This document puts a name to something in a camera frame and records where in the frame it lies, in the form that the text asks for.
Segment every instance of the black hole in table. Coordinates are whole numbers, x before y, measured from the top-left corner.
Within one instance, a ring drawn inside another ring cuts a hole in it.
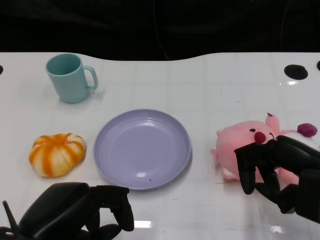
[[[301,65],[288,65],[284,68],[284,73],[294,80],[303,80],[308,77],[308,71]]]

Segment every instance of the teal mug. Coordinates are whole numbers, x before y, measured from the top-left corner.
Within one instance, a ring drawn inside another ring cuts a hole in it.
[[[88,86],[84,69],[91,72],[94,86]],[[96,90],[98,87],[94,68],[83,66],[81,58],[71,53],[51,58],[45,65],[45,70],[60,99],[69,104],[81,102],[89,96],[89,90]]]

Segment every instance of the plush toy ear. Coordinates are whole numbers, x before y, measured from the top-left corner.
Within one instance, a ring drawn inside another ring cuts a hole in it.
[[[280,123],[276,115],[268,113],[265,119],[265,124],[267,124],[275,133],[280,132]]]

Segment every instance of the mug handle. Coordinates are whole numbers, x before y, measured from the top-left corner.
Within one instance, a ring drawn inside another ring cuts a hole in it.
[[[96,90],[98,87],[98,77],[97,77],[95,69],[92,66],[82,66],[82,68],[89,70],[92,74],[92,77],[93,77],[94,86],[88,86],[88,89],[89,90]]]

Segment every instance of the plush toy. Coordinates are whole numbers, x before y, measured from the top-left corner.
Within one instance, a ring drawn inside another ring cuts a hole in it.
[[[267,141],[276,138],[278,135],[288,135],[288,137],[295,139],[296,137],[293,137],[293,135],[297,135],[298,137],[304,138],[304,136],[296,130],[280,131],[278,118],[270,113],[268,113],[265,123],[261,121],[245,121],[218,130],[216,134],[218,136],[216,149],[212,149],[211,153],[213,154],[214,161],[220,163],[225,179],[239,179],[238,163],[234,152],[235,149],[254,142],[265,144]],[[283,168],[276,169],[276,172],[278,177],[286,184],[298,184],[299,178],[292,172]],[[258,169],[256,169],[255,178],[256,182],[263,182]]]
[[[83,160],[85,154],[85,141],[78,135],[44,135],[35,140],[29,162],[40,176],[58,177]]]

